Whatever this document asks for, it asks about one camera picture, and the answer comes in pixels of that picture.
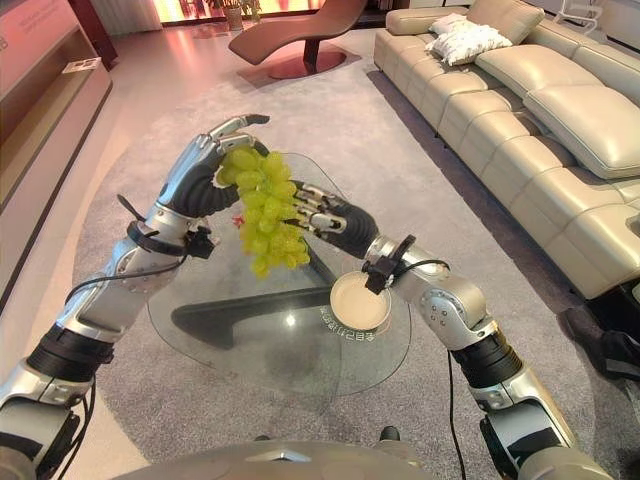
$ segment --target white bowl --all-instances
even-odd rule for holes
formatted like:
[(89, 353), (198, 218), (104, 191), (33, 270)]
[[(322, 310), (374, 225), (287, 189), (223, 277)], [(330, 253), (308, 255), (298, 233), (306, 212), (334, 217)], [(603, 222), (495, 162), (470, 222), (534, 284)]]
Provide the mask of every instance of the white bowl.
[(374, 330), (384, 323), (391, 311), (389, 290), (376, 295), (365, 287), (367, 278), (366, 273), (350, 272), (338, 278), (331, 288), (329, 299), (333, 314), (353, 330)]

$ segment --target black cable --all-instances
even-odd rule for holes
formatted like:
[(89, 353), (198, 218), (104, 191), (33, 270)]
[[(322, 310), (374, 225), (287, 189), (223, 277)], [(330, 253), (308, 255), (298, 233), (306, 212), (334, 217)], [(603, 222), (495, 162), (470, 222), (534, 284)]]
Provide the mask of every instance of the black cable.
[(443, 261), (443, 260), (420, 260), (419, 262), (412, 263), (411, 265), (408, 265), (408, 266), (398, 270), (397, 273), (394, 273), (394, 276), (396, 278), (400, 278), (402, 275), (407, 273), (409, 270), (413, 270), (414, 268), (420, 267), (422, 265), (442, 265), (447, 270), (451, 270), (451, 268), (449, 268), (449, 264), (447, 262)]
[(64, 468), (60, 472), (60, 475), (58, 476), (58, 480), (62, 480), (64, 478), (65, 474), (67, 473), (67, 470), (69, 470), (69, 467), (73, 463), (73, 460), (76, 458), (76, 455), (78, 454), (78, 451), (82, 446), (84, 437), (87, 434), (87, 429), (89, 428), (89, 423), (91, 422), (91, 418), (93, 417), (93, 410), (95, 408), (95, 405), (96, 405), (96, 377), (93, 377), (93, 385), (91, 385), (89, 405), (87, 405), (87, 398), (86, 397), (82, 398), (82, 408), (84, 409), (84, 423), (82, 424), (82, 429), (80, 430), (76, 438), (73, 440), (73, 442), (71, 442), (71, 446), (69, 447), (69, 449), (72, 449), (74, 447), (75, 448), (73, 450), (73, 453), (69, 457), (69, 460), (67, 460), (67, 463), (65, 464)]
[(180, 259), (180, 261), (178, 263), (175, 263), (173, 265), (170, 265), (168, 267), (164, 267), (164, 268), (160, 268), (158, 270), (147, 270), (145, 272), (138, 272), (138, 273), (127, 273), (124, 275), (111, 275), (111, 276), (106, 276), (106, 277), (98, 277), (98, 278), (92, 278), (91, 280), (86, 280), (82, 283), (79, 283), (78, 285), (76, 285), (75, 287), (73, 287), (71, 289), (71, 291), (69, 292), (69, 294), (67, 295), (67, 298), (65, 299), (64, 303), (65, 305), (69, 302), (69, 300), (71, 300), (71, 297), (73, 297), (76, 292), (88, 285), (93, 285), (94, 283), (99, 283), (99, 282), (108, 282), (111, 280), (127, 280), (129, 278), (139, 278), (139, 277), (146, 277), (149, 275), (159, 275), (161, 273), (166, 273), (166, 272), (170, 272), (171, 270), (175, 270), (176, 268), (178, 268), (180, 265), (182, 265), (186, 260), (187, 260), (188, 255), (185, 255), (184, 257), (182, 257), (182, 259)]
[(456, 446), (458, 462), (460, 463), (460, 476), (462, 477), (462, 480), (467, 480), (467, 473), (464, 469), (464, 459), (462, 458), (462, 452), (460, 451), (460, 445), (458, 444), (456, 428), (453, 424), (453, 370), (451, 368), (451, 352), (448, 350), (447, 360), (449, 363), (449, 426), (451, 427), (451, 436), (453, 437), (453, 444)]

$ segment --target green grape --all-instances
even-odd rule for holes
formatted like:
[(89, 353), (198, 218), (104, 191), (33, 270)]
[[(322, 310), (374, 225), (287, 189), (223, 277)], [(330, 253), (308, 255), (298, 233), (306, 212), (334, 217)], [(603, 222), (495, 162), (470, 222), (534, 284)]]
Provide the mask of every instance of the green grape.
[(267, 254), (267, 264), (270, 267), (277, 267), (278, 265), (282, 265), (284, 262), (284, 257), (280, 253), (269, 252)]
[(238, 188), (242, 189), (253, 189), (258, 186), (258, 184), (262, 181), (262, 174), (256, 171), (244, 171), (240, 172), (236, 176), (236, 183), (238, 184)]
[(238, 187), (245, 205), (240, 239), (244, 251), (255, 255), (251, 271), (257, 278), (265, 278), (279, 265), (294, 269), (310, 261), (302, 232), (283, 222), (298, 217), (293, 205), (296, 186), (290, 177), (280, 153), (263, 157), (249, 147), (229, 152), (216, 176), (220, 185)]
[(277, 152), (271, 152), (269, 153), (269, 155), (267, 155), (267, 158), (262, 165), (262, 170), (264, 170), (267, 175), (271, 176), (273, 173), (280, 170), (280, 168), (282, 168), (282, 165), (282, 155)]
[(244, 221), (249, 225), (257, 224), (261, 218), (262, 210), (260, 208), (248, 208), (244, 212)]
[(264, 204), (264, 210), (263, 210), (265, 217), (275, 219), (278, 217), (281, 210), (282, 210), (282, 203), (280, 202), (280, 200), (274, 197), (267, 198)]
[(251, 242), (251, 251), (258, 255), (264, 255), (269, 251), (269, 237), (261, 233), (256, 234)]
[(261, 207), (267, 201), (267, 195), (255, 190), (244, 193), (241, 197), (244, 204), (249, 208)]
[(281, 252), (283, 250), (282, 245), (287, 240), (287, 237), (282, 233), (275, 232), (271, 234), (269, 239), (269, 249), (272, 252)]
[(285, 252), (300, 253), (305, 251), (304, 244), (297, 237), (287, 237), (282, 245)]
[(291, 178), (291, 169), (287, 165), (283, 165), (279, 170), (267, 173), (267, 175), (273, 183), (286, 182)]
[(276, 229), (276, 222), (264, 215), (258, 222), (258, 230), (262, 233), (271, 233)]
[(295, 255), (287, 254), (284, 257), (284, 264), (289, 270), (293, 270), (298, 266), (298, 260), (296, 259)]
[(240, 172), (240, 169), (229, 164), (228, 166), (222, 167), (216, 179), (218, 180), (220, 185), (233, 185), (234, 183), (236, 183), (236, 177)]
[(296, 218), (298, 216), (298, 211), (293, 205), (284, 204), (280, 209), (280, 214), (278, 218), (280, 220), (289, 220), (292, 218)]
[(265, 278), (269, 275), (269, 263), (267, 257), (260, 255), (251, 262), (251, 271), (255, 273), (258, 278)]
[(275, 183), (271, 189), (274, 197), (284, 201), (293, 201), (293, 195), (296, 193), (296, 186), (293, 182)]
[(311, 257), (306, 252), (300, 252), (295, 254), (298, 265), (306, 265), (311, 261)]
[(253, 156), (250, 150), (244, 148), (236, 148), (226, 155), (232, 165), (240, 170), (255, 170), (258, 167), (258, 159)]

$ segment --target brown lounge chair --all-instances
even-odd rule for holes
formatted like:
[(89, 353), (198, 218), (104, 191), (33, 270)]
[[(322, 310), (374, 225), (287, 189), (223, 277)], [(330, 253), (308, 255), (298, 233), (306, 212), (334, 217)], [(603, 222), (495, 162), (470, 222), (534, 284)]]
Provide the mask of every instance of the brown lounge chair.
[(341, 64), (342, 52), (321, 52), (320, 40), (335, 38), (346, 33), (358, 21), (367, 0), (326, 0), (314, 15), (297, 21), (265, 22), (242, 32), (229, 49), (247, 62), (258, 65), (289, 43), (304, 40), (304, 56), (297, 65), (284, 65), (270, 72), (275, 78), (299, 78), (320, 73)]

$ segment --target chair base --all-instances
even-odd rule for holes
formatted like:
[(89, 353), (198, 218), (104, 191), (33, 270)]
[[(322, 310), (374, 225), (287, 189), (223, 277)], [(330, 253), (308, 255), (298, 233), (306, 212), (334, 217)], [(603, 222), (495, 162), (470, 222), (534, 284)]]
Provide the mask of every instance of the chair base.
[(269, 70), (269, 76), (276, 80), (309, 77), (337, 67), (346, 58), (342, 52), (319, 52), (315, 65), (305, 62), (302, 58), (294, 58), (274, 66)]

